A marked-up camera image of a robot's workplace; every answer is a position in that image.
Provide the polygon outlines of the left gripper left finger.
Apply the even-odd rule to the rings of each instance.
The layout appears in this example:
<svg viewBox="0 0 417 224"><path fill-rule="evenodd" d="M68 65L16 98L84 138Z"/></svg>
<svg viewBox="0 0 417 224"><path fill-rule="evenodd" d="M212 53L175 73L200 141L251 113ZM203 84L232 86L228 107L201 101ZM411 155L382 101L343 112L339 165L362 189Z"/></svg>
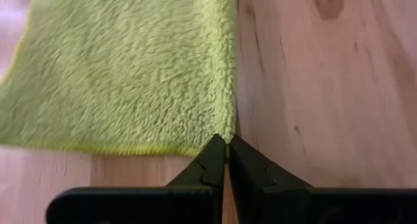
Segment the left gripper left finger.
<svg viewBox="0 0 417 224"><path fill-rule="evenodd" d="M47 224L221 224L226 143L213 135L163 187L78 187L57 195Z"/></svg>

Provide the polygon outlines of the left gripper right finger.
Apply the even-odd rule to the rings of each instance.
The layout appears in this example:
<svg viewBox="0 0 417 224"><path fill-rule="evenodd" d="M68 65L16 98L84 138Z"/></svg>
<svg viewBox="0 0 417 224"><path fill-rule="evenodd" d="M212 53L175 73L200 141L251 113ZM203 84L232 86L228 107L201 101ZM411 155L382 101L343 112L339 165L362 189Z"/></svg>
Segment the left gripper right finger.
<svg viewBox="0 0 417 224"><path fill-rule="evenodd" d="M240 224L417 224L417 189L318 188L238 136L229 174Z"/></svg>

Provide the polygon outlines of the green microfiber towel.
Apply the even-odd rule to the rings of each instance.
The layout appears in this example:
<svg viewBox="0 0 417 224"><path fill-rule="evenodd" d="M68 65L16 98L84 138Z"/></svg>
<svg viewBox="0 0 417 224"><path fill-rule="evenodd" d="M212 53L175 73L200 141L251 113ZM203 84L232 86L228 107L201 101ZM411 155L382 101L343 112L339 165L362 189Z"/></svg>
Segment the green microfiber towel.
<svg viewBox="0 0 417 224"><path fill-rule="evenodd" d="M31 0L0 144L198 155L235 134L236 0Z"/></svg>

